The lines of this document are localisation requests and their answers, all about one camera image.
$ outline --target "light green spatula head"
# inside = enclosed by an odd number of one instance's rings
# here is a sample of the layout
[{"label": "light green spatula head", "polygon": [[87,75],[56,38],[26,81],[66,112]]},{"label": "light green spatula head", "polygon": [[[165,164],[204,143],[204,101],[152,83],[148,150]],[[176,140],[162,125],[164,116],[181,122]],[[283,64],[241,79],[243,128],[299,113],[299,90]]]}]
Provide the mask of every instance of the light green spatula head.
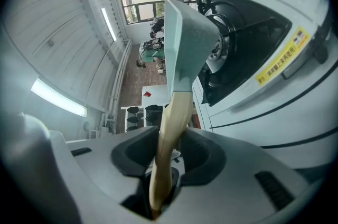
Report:
[{"label": "light green spatula head", "polygon": [[188,5],[165,0],[164,53],[170,97],[175,91],[192,91],[218,37],[208,18]]}]

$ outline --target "fluorescent light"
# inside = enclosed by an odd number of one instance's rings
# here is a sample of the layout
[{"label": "fluorescent light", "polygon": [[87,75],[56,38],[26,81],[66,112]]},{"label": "fluorescent light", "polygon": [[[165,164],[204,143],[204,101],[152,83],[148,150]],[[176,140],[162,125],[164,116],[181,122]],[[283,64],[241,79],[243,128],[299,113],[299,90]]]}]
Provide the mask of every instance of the fluorescent light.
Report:
[{"label": "fluorescent light", "polygon": [[84,106],[75,103],[74,101],[68,99],[57,91],[53,90],[47,84],[43,83],[40,79],[37,79],[33,84],[31,91],[36,95],[40,96],[44,100],[56,105],[64,110],[72,112],[76,115],[87,117],[87,108]]},{"label": "fluorescent light", "polygon": [[101,11],[102,11],[102,14],[104,15],[104,18],[105,18],[105,21],[106,21],[108,30],[109,30],[109,32],[110,32],[110,35],[111,35],[112,39],[113,39],[114,41],[116,41],[116,36],[115,36],[114,31],[112,31],[112,27],[111,27],[111,25],[110,25],[110,22],[109,22],[109,19],[108,19],[108,15],[107,15],[107,13],[106,13],[106,9],[102,8]]}]

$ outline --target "wooden handle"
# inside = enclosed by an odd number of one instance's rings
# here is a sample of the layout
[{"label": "wooden handle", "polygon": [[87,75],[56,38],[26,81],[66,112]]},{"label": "wooden handle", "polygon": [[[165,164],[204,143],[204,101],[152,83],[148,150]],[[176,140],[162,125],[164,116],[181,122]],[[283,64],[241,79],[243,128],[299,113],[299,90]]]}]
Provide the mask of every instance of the wooden handle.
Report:
[{"label": "wooden handle", "polygon": [[149,202],[154,219],[160,214],[163,201],[171,191],[171,154],[192,116],[192,109],[191,92],[174,92],[170,104],[163,111],[149,185]]}]

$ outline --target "spatula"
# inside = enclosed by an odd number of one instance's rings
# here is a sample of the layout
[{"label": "spatula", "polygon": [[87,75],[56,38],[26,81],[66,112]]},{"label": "spatula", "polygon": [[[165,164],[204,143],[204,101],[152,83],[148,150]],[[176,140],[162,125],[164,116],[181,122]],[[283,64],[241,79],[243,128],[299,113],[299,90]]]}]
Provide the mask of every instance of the spatula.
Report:
[{"label": "spatula", "polygon": [[219,30],[186,4],[165,0],[165,44],[170,104],[162,114],[157,153],[149,186],[149,202],[156,219],[172,188],[171,154],[193,109],[192,82],[201,71]]}]

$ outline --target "brick floor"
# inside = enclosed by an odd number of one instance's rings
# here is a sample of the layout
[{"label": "brick floor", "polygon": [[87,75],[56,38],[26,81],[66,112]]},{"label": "brick floor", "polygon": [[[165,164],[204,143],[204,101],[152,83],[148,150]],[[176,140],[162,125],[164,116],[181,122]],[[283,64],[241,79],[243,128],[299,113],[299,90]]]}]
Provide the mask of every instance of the brick floor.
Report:
[{"label": "brick floor", "polygon": [[[136,66],[139,57],[139,45],[133,45],[126,65],[125,76],[121,87],[120,107],[140,106],[142,101],[142,87],[167,84],[166,75],[157,73],[156,63],[146,63],[146,68]],[[117,133],[124,132],[124,110],[119,110],[117,118]]]}]

